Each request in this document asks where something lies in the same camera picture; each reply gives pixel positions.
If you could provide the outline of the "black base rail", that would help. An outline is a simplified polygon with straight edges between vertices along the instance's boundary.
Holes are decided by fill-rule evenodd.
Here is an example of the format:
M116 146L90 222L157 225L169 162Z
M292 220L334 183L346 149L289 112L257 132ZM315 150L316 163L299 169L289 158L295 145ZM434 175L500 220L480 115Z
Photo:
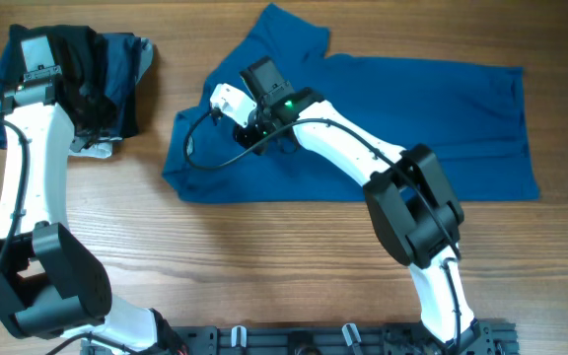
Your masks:
M420 323L386 323L361 327L218 328L177 327L186 346L183 354L207 355L416 355L450 354L452 345L440 345ZM516 326L480 320L461 335L466 355L520 355Z

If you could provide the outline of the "black folded garment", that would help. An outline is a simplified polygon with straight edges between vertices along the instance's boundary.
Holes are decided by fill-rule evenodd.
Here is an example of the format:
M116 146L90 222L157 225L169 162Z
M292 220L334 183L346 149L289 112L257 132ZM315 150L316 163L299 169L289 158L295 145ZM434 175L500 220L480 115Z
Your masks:
M56 25L63 27L74 27L71 25ZM56 26L44 26L39 28L52 28ZM115 114L115 105L109 100L101 91L94 88L93 83L85 81L79 75L84 74L81 69L84 66L78 67L76 70L74 55L70 52L70 47L65 39L55 35L50 30L33 30L22 32L21 39L51 35L56 36L62 41L61 49L61 67L62 73L60 75L51 76L48 78L38 79L24 83L22 76L25 72L22 69L22 75L16 76L12 82L8 82L4 86L3 93L0 97L0 117L13 112L17 107L23 107L35 103L42 103L44 105L60 105L71 119L73 126L77 120L83 120L84 116L100 116ZM18 45L17 54L21 54L20 40L16 42Z

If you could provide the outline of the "dark blue folded garment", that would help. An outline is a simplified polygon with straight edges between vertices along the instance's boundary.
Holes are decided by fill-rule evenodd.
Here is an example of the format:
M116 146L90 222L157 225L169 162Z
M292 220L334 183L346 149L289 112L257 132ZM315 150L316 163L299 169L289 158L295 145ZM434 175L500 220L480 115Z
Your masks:
M134 34L98 34L88 27L36 28L33 30L50 30L67 42L76 63L76 70L81 65L85 81L93 83L93 87L113 102L116 117L100 129L96 143L117 142L139 133L136 121L135 86L145 69L140 64L147 61L150 66L153 58L153 44L146 38ZM9 30L9 40L4 47L0 59L0 79L12 82L21 76L24 64L17 54L16 42L22 32L30 31L17 25ZM0 83L0 97L4 85ZM0 126L0 149L7 148L6 134Z

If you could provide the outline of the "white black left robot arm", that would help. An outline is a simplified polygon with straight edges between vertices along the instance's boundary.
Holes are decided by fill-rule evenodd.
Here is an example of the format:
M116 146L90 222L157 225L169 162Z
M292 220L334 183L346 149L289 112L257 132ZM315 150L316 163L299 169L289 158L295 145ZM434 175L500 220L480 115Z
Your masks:
M116 297L101 262L70 232L66 178L76 130L103 106L62 74L6 88L7 153L0 198L0 321L16 338L83 338L114 354L181 354L154 309Z

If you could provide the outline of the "blue polo shirt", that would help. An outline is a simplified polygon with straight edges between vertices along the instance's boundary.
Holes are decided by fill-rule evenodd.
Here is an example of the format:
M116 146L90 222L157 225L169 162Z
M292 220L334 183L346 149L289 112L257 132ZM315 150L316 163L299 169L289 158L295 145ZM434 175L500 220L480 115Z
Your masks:
M523 71L461 62L329 54L329 32L267 6L241 44L207 77L198 106L178 113L163 169L196 203L360 201L361 187L323 157L272 143L258 156L234 140L230 118L207 116L215 86L271 58L296 89L323 94L348 120L386 142L425 144L462 201L534 200Z

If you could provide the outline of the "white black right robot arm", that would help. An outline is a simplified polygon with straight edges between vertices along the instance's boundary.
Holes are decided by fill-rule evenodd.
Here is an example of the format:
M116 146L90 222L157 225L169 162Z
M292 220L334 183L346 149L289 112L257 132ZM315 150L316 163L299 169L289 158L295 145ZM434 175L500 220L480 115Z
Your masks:
M379 242L409 269L423 327L447 351L460 353L475 340L476 318L459 272L464 215L428 147L388 143L312 90L269 104L240 93L223 113L236 123L238 140L248 149L258 150L268 138L284 135L357 182Z

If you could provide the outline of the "light grey folded garment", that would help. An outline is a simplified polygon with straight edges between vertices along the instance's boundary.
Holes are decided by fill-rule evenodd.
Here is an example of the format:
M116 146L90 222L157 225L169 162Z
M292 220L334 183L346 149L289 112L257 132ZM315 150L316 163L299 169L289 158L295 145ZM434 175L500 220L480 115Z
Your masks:
M102 34L106 41L101 92L115 105L116 122L109 129L112 140L100 143L70 156L105 159L112 155L113 145L139 133L136 118L135 87L153 63L154 43L134 34Z

